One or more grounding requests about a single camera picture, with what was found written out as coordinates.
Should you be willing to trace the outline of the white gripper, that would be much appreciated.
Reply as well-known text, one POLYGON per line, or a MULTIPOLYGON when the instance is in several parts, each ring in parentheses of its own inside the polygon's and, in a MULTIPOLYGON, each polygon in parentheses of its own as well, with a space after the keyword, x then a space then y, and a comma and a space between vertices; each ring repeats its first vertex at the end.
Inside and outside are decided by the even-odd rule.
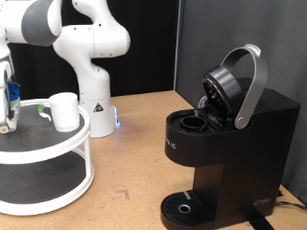
POLYGON ((7 61, 0 63, 0 132, 7 133, 8 121, 11 118, 11 94, 9 82, 12 76, 12 69, 7 61))

